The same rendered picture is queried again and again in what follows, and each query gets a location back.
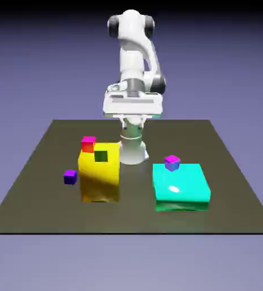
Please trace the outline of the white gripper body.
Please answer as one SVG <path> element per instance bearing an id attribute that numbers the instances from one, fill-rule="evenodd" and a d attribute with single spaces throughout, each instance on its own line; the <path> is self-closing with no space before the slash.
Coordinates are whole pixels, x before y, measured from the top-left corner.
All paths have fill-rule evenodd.
<path id="1" fill-rule="evenodd" d="M 162 102 L 163 97 L 158 93 L 138 92 L 136 97 L 130 97 L 126 91 L 107 92 L 103 101 L 103 112 L 111 117 L 160 117 L 163 112 Z"/>

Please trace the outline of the small green cube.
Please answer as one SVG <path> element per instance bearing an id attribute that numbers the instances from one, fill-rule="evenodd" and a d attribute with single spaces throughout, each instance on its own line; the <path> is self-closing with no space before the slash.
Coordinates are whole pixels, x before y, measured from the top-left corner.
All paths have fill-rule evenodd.
<path id="1" fill-rule="evenodd" d="M 94 151 L 94 160 L 96 163 L 106 163 L 108 162 L 108 152 L 106 150 L 96 150 Z"/>

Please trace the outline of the small red cube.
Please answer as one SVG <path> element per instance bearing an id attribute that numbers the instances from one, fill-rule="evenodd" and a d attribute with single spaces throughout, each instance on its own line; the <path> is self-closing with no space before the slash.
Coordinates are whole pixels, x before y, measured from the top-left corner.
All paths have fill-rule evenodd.
<path id="1" fill-rule="evenodd" d="M 81 151 L 93 153 L 96 141 L 97 138 L 95 136 L 84 136 L 81 140 Z"/>

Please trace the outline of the small light blue cube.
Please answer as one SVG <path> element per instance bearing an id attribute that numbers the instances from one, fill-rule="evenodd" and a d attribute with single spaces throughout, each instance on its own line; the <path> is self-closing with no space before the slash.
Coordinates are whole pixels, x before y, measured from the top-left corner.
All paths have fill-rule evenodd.
<path id="1" fill-rule="evenodd" d="M 180 158 L 175 155 L 170 155 L 164 158 L 165 168 L 171 172 L 176 171 L 179 168 L 180 162 Z"/>

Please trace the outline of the small dark blue cube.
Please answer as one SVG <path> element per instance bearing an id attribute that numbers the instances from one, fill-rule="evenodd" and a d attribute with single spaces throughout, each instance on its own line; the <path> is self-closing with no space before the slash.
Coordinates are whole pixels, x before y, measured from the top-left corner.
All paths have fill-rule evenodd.
<path id="1" fill-rule="evenodd" d="M 77 182 L 77 171 L 72 169 L 67 169 L 64 172 L 64 184 L 66 185 L 74 185 Z"/>

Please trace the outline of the large yellow box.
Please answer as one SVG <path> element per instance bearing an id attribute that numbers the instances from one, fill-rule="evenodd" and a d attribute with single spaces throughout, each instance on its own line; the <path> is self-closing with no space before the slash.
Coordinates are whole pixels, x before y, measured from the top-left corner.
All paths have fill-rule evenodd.
<path id="1" fill-rule="evenodd" d="M 108 162 L 96 163 L 94 153 L 80 152 L 78 175 L 82 202 L 119 202 L 120 153 L 118 143 L 95 143 L 106 150 Z"/>

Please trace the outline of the large cyan box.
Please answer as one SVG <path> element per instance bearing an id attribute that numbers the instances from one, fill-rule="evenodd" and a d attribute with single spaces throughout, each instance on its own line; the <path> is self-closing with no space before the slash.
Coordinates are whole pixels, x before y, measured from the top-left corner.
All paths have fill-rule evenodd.
<path id="1" fill-rule="evenodd" d="M 199 164 L 181 164 L 170 171 L 153 164 L 156 211 L 207 211 L 211 190 Z"/>

